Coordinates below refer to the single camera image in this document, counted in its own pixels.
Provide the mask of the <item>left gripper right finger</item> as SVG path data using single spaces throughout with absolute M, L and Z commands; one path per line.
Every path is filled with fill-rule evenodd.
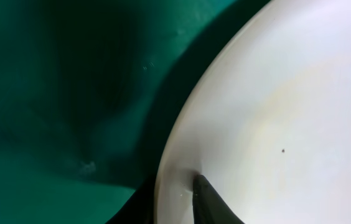
M 195 224 L 244 224 L 201 174 L 193 180 L 192 206 Z

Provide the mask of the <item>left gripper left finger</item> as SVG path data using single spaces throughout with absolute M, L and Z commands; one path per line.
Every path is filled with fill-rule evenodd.
M 153 224 L 155 177 L 148 177 L 105 224 Z

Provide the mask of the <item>white plate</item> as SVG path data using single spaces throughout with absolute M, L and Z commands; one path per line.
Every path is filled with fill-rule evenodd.
M 245 223 L 351 223 L 351 0 L 275 0 L 189 95 L 155 187 L 156 223 L 192 223 L 204 175 Z

